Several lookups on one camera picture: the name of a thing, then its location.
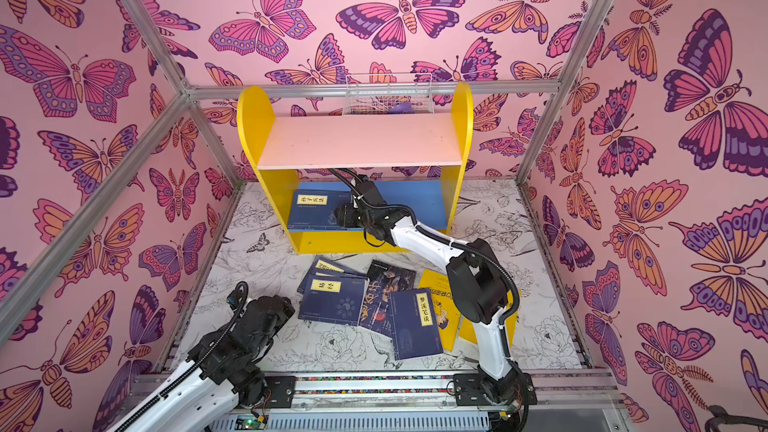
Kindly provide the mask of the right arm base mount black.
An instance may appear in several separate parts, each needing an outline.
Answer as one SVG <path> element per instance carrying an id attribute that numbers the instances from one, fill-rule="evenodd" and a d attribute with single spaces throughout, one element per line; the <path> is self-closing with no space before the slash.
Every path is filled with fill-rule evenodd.
<path id="1" fill-rule="evenodd" d="M 533 406 L 538 403 L 532 377 L 510 371 L 501 379 L 484 372 L 454 374 L 454 397 L 459 406 Z"/>

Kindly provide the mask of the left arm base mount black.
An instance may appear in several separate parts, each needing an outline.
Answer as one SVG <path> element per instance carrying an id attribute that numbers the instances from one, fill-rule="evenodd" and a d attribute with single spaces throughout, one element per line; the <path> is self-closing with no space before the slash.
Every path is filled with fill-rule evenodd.
<path id="1" fill-rule="evenodd" d="M 238 391 L 238 406 L 243 409 L 288 409 L 296 392 L 297 376 L 263 376 L 251 380 Z"/>

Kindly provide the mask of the blue book Sunzi Bingfa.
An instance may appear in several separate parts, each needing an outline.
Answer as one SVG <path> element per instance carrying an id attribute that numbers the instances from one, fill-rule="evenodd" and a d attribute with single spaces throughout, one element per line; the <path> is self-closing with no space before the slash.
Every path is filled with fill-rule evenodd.
<path id="1" fill-rule="evenodd" d="M 291 231 L 342 230 L 335 211 L 351 202 L 350 191 L 299 189 L 294 192 L 287 227 Z"/>

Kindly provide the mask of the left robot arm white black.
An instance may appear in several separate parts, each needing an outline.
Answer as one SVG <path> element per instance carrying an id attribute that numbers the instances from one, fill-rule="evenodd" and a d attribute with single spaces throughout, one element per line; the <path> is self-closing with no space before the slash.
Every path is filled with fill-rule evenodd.
<path id="1" fill-rule="evenodd" d="M 204 335 L 176 370 L 112 431 L 201 431 L 239 406 L 258 406 L 268 394 L 260 362 L 294 315 L 289 298 L 249 297 L 244 281 L 227 297 L 232 316 Z"/>

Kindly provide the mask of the blue book Yijing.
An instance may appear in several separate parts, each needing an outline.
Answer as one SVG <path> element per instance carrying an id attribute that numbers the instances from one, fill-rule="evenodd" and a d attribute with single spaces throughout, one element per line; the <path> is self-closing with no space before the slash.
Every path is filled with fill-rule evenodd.
<path id="1" fill-rule="evenodd" d="M 365 278 L 310 275 L 304 289 L 298 318 L 357 326 L 366 289 Z"/>

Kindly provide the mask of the blue book Mengxi Bitan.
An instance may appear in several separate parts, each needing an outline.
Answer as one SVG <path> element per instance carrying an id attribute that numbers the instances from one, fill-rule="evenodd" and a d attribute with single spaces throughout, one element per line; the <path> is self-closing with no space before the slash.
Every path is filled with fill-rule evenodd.
<path id="1" fill-rule="evenodd" d="M 431 291 L 427 288 L 393 292 L 389 306 L 395 359 L 443 353 Z"/>

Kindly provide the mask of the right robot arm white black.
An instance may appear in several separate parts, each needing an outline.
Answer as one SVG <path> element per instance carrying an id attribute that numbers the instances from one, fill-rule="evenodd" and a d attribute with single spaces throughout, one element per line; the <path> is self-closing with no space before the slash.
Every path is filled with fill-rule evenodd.
<path id="1" fill-rule="evenodd" d="M 481 238 L 467 242 L 427 226 L 411 207 L 387 203 L 376 183 L 366 176 L 346 168 L 330 172 L 352 194 L 350 203 L 336 208 L 337 223 L 360 228 L 380 242 L 406 249 L 443 269 L 455 306 L 473 324 L 485 396 L 494 404 L 522 398 L 527 386 L 511 358 L 506 327 L 519 309 L 520 295 L 491 245 Z"/>

